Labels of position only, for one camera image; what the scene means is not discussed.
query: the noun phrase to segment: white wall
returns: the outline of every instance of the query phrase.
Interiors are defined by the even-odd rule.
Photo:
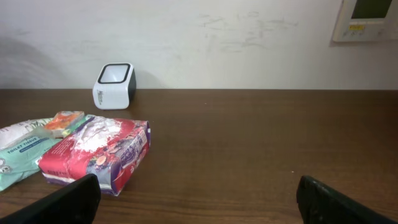
[[[339,0],[0,0],[0,88],[397,89],[398,42],[331,45]]]

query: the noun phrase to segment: snack bag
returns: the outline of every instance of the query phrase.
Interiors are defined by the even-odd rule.
[[[119,195],[149,144],[147,121],[94,116],[45,153],[39,167],[56,184],[96,174],[102,192]]]
[[[44,126],[51,121],[51,118],[33,119],[0,129],[0,150],[4,149],[11,142],[22,137],[37,127]]]
[[[39,171],[36,160],[59,141],[39,127],[0,151],[0,191]]]
[[[62,132],[79,122],[84,115],[82,111],[61,111],[44,128],[50,130],[55,138],[62,138]]]

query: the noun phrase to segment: brown table surface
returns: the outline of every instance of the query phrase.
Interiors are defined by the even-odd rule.
[[[398,91],[138,90],[114,111],[91,90],[0,90],[0,102],[0,126],[61,110],[150,121],[149,153],[95,223],[302,223],[304,174],[398,220]],[[0,195],[0,217],[60,187],[35,174]]]

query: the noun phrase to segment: black object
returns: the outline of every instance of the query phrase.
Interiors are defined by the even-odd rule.
[[[88,174],[0,219],[0,223],[92,223],[101,200],[97,176]]]
[[[132,99],[134,99],[134,95],[136,94],[136,89],[137,89],[136,72],[134,69],[132,69],[129,86],[127,87],[127,92],[129,93],[129,101],[132,101]]]
[[[296,197],[304,224],[397,224],[310,176],[301,178]]]

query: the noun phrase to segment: small white device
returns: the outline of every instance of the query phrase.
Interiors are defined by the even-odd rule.
[[[398,0],[343,0],[333,41],[398,39]]]
[[[125,109],[136,92],[136,74],[130,63],[111,63],[102,68],[93,88],[95,106],[102,110]]]

